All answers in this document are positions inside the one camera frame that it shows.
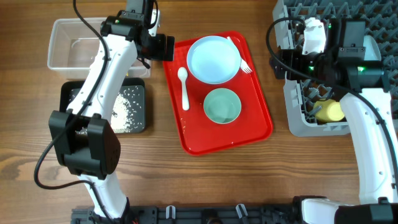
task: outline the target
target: plastic bin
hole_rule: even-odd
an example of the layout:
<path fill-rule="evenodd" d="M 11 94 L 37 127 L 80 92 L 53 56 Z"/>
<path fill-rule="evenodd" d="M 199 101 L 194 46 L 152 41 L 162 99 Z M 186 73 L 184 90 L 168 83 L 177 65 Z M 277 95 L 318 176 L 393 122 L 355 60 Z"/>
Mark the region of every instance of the plastic bin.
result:
<path fill-rule="evenodd" d="M 86 18 L 98 32 L 105 20 L 106 18 Z M 52 29 L 47 65 L 66 79 L 85 79 L 99 46 L 100 40 L 80 19 L 59 19 Z M 149 78 L 150 69 L 136 61 L 131 66 L 128 77 Z"/>

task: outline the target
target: white fork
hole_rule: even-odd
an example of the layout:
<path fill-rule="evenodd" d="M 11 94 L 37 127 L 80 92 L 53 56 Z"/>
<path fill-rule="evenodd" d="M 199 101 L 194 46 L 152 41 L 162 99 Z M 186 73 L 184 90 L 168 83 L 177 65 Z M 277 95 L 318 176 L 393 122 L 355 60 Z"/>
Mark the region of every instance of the white fork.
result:
<path fill-rule="evenodd" d="M 234 42 L 232 41 L 231 37 L 227 37 L 227 39 L 228 39 L 229 41 L 231 41 L 232 44 L 234 44 Z M 245 73 L 251 73 L 251 72 L 253 72 L 253 71 L 250 69 L 249 65 L 246 63 L 246 61 L 243 60 L 242 57 L 241 57 L 241 70 L 243 70 Z"/>

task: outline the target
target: wood grain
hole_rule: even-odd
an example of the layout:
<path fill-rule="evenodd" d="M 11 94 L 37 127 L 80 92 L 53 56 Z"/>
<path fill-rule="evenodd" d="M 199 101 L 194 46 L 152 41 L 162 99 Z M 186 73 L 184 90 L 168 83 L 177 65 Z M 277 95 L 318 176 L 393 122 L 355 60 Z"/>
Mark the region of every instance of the wood grain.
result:
<path fill-rule="evenodd" d="M 289 202 L 324 195 L 358 203 L 359 179 L 351 137 L 297 138 L 287 124 L 283 84 L 274 78 L 265 45 L 275 1 L 159 1 L 159 32 L 177 41 L 227 30 L 242 33 L 274 122 L 263 142 L 192 157 L 180 147 L 162 64 L 146 80 L 149 127 L 118 136 L 117 173 L 132 205 L 215 206 Z M 106 17 L 125 1 L 78 1 L 85 17 Z M 70 210 L 92 205 L 84 186 L 42 190 L 33 182 L 37 159 L 50 142 L 48 119 L 66 80 L 47 68 L 53 23 L 76 17 L 70 0 L 0 1 L 0 217 L 1 223 L 68 223 Z M 40 173 L 46 184 L 76 177 L 54 151 Z"/>

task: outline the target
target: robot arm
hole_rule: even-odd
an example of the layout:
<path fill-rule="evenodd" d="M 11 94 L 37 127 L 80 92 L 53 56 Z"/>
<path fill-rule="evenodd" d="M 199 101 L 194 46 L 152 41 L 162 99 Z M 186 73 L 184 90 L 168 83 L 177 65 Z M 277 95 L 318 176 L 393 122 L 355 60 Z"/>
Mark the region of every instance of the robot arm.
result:
<path fill-rule="evenodd" d="M 126 11 L 109 16 L 101 25 L 101 35 L 109 49 L 104 58 L 104 47 L 100 44 L 90 73 L 76 98 L 69 104 L 66 113 L 54 111 L 49 126 L 52 136 L 65 128 L 68 120 L 81 110 L 89 92 L 95 87 L 103 60 L 108 65 L 91 98 L 89 106 L 79 117 L 75 129 L 55 143 L 57 159 L 67 166 L 71 174 L 80 180 L 94 183 L 97 195 L 89 184 L 85 184 L 93 199 L 94 221 L 133 223 L 135 216 L 130 210 L 128 198 L 120 189 L 115 173 L 120 157 L 120 143 L 110 127 L 114 102 L 131 67 L 138 59 L 173 60 L 174 38 L 156 34 L 160 12 L 153 10 L 153 0 L 128 0 Z M 87 135 L 75 132 L 87 129 Z M 101 200 L 105 211 L 100 207 Z"/>
<path fill-rule="evenodd" d="M 361 95 L 379 110 L 387 124 L 394 148 L 397 149 L 397 136 L 391 117 L 390 93 L 385 93 L 382 88 L 365 88 L 362 89 Z M 361 204 L 377 203 L 380 197 L 387 197 L 389 202 L 397 203 L 391 154 L 377 118 L 368 106 L 351 94 L 344 96 L 340 104 L 353 138 L 359 170 Z"/>
<path fill-rule="evenodd" d="M 379 58 L 366 58 L 364 21 L 333 20 L 323 24 L 314 19 L 305 21 L 303 50 L 281 50 L 279 58 L 288 67 L 310 76 L 345 86 L 367 99 L 384 120 L 394 149 L 397 136 L 392 124 L 391 96 L 388 77 Z M 270 61 L 279 79 L 301 80 L 303 77 Z M 305 223 L 373 223 L 392 220 L 392 204 L 397 203 L 394 162 L 380 122 L 367 104 L 351 93 L 340 100 L 351 130 L 356 153 L 362 205 L 347 206 L 325 198 L 300 198 L 300 219 Z"/>

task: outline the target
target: light blue bowl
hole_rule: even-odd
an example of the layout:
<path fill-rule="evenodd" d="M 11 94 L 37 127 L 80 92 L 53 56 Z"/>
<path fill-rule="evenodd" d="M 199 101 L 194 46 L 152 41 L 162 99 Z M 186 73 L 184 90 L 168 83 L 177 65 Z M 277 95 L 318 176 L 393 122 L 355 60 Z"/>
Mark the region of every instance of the light blue bowl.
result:
<path fill-rule="evenodd" d="M 199 81 L 221 84 L 231 80 L 241 66 L 236 46 L 224 37 L 208 36 L 197 40 L 187 55 L 188 69 Z"/>
<path fill-rule="evenodd" d="M 203 109 L 206 116 L 217 124 L 228 124 L 241 114 L 242 103 L 236 93 L 229 89 L 218 88 L 205 98 Z"/>

